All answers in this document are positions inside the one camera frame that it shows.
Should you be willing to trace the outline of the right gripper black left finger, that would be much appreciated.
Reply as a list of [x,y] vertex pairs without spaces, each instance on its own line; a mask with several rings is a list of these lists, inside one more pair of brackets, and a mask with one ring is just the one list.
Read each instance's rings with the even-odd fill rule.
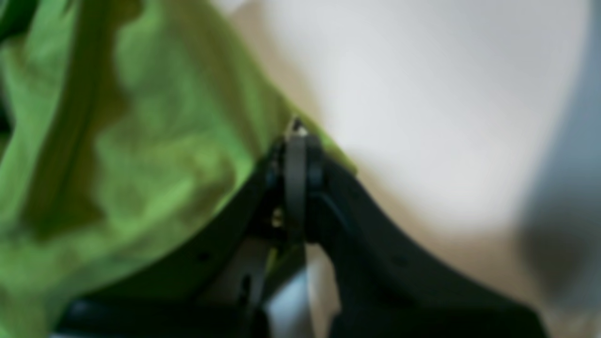
[[276,142],[205,229],[67,307],[58,338],[270,338],[267,306],[305,265],[307,144]]

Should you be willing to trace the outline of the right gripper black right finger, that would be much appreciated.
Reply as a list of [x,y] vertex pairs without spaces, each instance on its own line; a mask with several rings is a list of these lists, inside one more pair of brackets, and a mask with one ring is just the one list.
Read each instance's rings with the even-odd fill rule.
[[332,261],[341,302],[331,338],[547,337],[530,308],[410,239],[314,136],[307,163],[307,238]]

